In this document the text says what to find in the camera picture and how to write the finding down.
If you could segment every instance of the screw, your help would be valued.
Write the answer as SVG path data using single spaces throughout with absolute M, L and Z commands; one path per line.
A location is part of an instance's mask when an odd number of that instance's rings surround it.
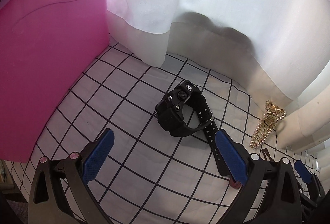
M 252 160 L 259 160 L 259 155 L 258 154 L 256 154 L 256 153 L 252 153 L 251 154 L 251 158 L 252 158 Z
M 282 159 L 282 162 L 285 163 L 285 164 L 288 164 L 288 163 L 290 163 L 290 160 L 288 158 L 284 157 Z
M 40 158 L 40 163 L 45 163 L 47 161 L 47 157 L 46 156 L 44 156 L 44 157 L 41 157 Z
M 71 158 L 72 160 L 77 159 L 78 156 L 79 156 L 79 153 L 77 153 L 77 152 L 73 152 L 73 153 L 70 154 L 70 158 Z

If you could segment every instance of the black wristwatch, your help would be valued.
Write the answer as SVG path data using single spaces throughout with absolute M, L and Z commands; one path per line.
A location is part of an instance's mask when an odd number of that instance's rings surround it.
M 196 111 L 200 122 L 197 128 L 190 128 L 184 122 L 182 113 L 184 104 Z M 174 90 L 166 93 L 156 105 L 156 116 L 160 126 L 173 137 L 187 137 L 203 130 L 212 149 L 220 175 L 230 175 L 229 169 L 215 143 L 215 135 L 219 130 L 214 122 L 212 111 L 196 85 L 188 80 L 181 81 Z

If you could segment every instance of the white curtain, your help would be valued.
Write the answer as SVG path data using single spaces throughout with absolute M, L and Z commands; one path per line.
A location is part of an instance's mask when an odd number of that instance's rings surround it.
M 330 0 L 107 0 L 110 34 L 144 62 L 188 57 L 290 115 L 281 147 L 330 138 Z
M 317 166 L 320 169 L 320 180 L 324 188 L 330 188 L 330 139 L 309 149 L 310 154 L 317 154 Z
M 328 191 L 330 190 L 330 178 L 322 181 L 322 187 L 323 187 L 325 193 L 328 193 Z

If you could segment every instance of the watch button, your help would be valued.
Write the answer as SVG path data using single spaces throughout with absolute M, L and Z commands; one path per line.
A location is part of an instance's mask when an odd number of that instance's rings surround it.
M 181 99 L 181 100 L 185 100 L 186 98 L 188 97 L 187 93 L 184 92 L 184 91 L 180 91 L 178 93 L 178 98 Z

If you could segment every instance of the white fabric backdrop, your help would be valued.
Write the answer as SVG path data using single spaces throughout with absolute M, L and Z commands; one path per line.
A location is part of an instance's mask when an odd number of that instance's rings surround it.
M 330 165 L 330 148 L 325 148 L 317 153 L 317 163 L 319 167 Z
M 313 148 L 308 149 L 309 154 L 317 153 L 330 146 L 330 138 L 320 144 L 314 146 Z
M 186 12 L 205 15 L 217 27 L 234 28 L 248 36 L 253 56 L 290 99 L 298 97 L 330 59 L 329 0 L 108 0 L 108 10 L 154 34 L 169 31 Z
M 279 128 L 279 146 L 292 145 L 295 152 L 314 147 L 311 152 L 325 148 L 330 138 L 330 62 L 317 78 L 286 107 L 290 114 Z

